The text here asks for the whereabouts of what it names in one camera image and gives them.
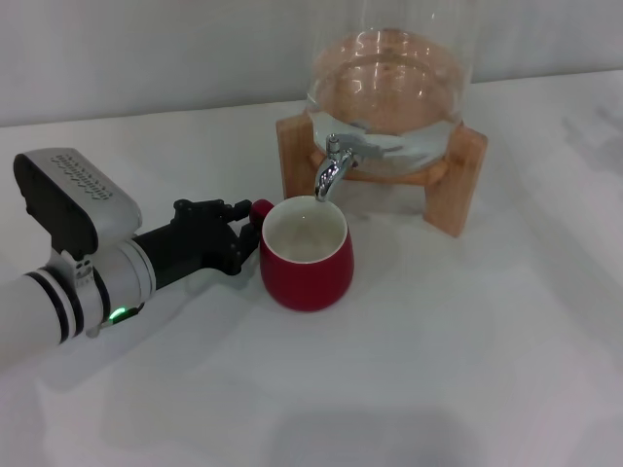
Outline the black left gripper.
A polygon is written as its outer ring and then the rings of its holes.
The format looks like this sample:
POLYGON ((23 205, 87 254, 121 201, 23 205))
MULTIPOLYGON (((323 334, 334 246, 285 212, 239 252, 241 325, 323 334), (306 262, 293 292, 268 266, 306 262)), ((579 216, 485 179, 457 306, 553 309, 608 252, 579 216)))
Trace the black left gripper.
POLYGON ((239 236, 230 226, 250 215, 249 199, 234 205, 221 199, 179 199, 173 209, 169 224, 133 239, 152 266, 158 290, 200 269, 239 274, 258 248, 260 232, 252 223, 244 225, 239 236))

